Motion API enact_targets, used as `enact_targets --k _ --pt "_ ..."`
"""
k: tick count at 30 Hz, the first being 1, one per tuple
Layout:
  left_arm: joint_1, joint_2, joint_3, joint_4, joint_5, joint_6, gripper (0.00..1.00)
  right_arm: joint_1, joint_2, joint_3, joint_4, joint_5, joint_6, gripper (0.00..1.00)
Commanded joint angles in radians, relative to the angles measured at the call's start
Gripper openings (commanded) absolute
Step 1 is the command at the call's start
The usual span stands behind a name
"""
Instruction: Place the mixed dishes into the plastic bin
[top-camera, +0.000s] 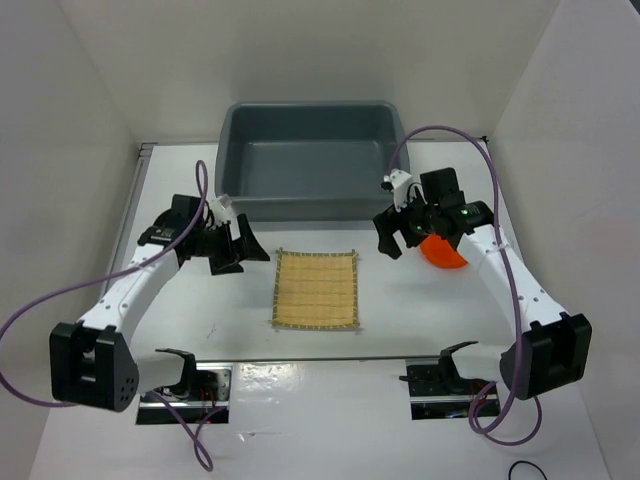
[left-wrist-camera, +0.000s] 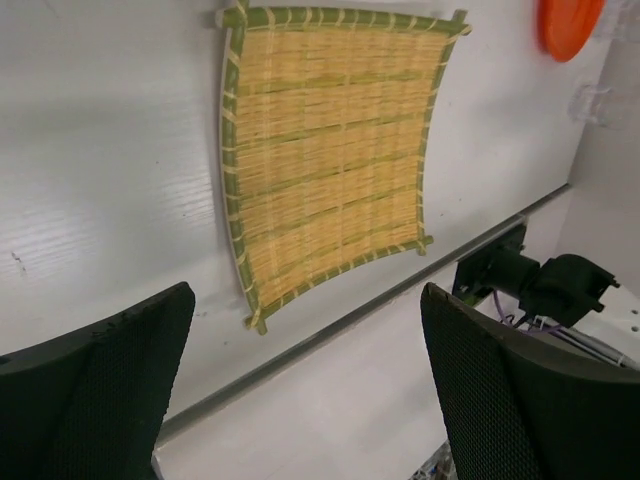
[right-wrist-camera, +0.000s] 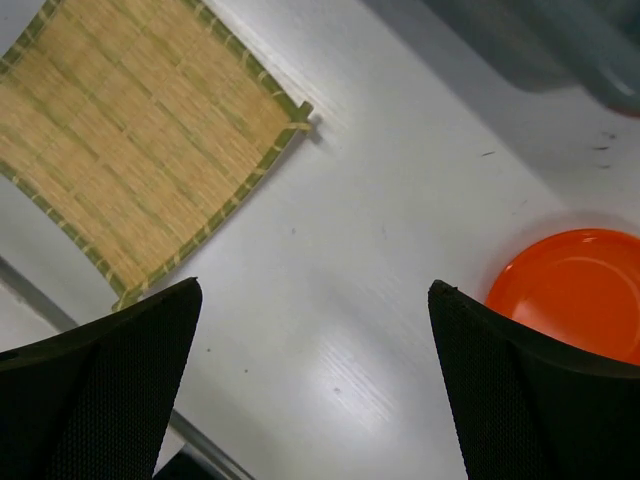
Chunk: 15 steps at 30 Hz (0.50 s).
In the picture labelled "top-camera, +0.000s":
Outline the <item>orange plastic plate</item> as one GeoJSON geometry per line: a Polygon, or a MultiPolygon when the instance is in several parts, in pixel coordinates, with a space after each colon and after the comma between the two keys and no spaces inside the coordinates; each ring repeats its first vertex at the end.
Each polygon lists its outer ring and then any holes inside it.
{"type": "Polygon", "coordinates": [[[419,245],[423,257],[433,266],[455,270],[468,265],[467,261],[453,249],[449,242],[436,234],[427,236],[419,245]]]}

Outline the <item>woven bamboo mat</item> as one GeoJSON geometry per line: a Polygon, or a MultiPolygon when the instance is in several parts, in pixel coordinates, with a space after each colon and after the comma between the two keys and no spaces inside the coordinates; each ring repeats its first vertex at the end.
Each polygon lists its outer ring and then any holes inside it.
{"type": "Polygon", "coordinates": [[[356,330],[358,254],[279,249],[271,325],[280,329],[356,330]]]}

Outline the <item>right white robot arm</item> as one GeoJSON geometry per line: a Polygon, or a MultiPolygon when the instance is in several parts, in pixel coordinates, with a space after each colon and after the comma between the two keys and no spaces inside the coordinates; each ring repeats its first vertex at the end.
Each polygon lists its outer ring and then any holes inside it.
{"type": "Polygon", "coordinates": [[[517,399],[527,400],[583,378],[590,322],[542,288],[495,227],[490,207],[466,201],[453,168],[424,173],[418,182],[395,169],[381,186],[393,203],[373,219],[379,252],[400,257],[396,233],[409,248],[440,237],[479,275],[511,323],[510,346],[465,341],[443,349],[438,369],[443,389],[459,393],[481,379],[502,382],[517,399]]]}

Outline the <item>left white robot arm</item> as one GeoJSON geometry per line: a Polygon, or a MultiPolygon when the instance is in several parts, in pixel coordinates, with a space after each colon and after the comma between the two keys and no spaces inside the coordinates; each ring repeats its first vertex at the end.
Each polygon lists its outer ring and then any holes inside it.
{"type": "Polygon", "coordinates": [[[242,272],[242,261],[267,261],[248,217],[227,196],[212,203],[176,194],[139,237],[129,267],[74,323],[49,336],[51,390],[65,403],[121,412],[137,394],[164,387],[176,399],[193,396],[202,376],[194,354],[159,348],[134,357],[130,344],[162,288],[193,258],[212,275],[242,272]]]}

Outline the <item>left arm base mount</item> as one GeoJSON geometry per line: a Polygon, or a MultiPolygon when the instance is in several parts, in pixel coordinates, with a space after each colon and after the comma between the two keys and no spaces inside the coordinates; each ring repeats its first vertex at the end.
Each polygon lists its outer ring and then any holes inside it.
{"type": "MultiPolygon", "coordinates": [[[[232,387],[233,365],[231,363],[201,362],[192,383],[184,382],[154,389],[166,400],[175,412],[189,425],[227,424],[232,387]]],[[[137,425],[171,425],[178,421],[169,409],[154,395],[140,396],[137,425]]]]}

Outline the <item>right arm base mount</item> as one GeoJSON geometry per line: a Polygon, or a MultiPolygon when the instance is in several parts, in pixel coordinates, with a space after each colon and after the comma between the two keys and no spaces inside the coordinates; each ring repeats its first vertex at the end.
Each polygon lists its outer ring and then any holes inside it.
{"type": "Polygon", "coordinates": [[[451,379],[436,356],[409,358],[399,380],[408,387],[411,419],[466,419],[471,401],[488,384],[483,379],[451,379]]]}

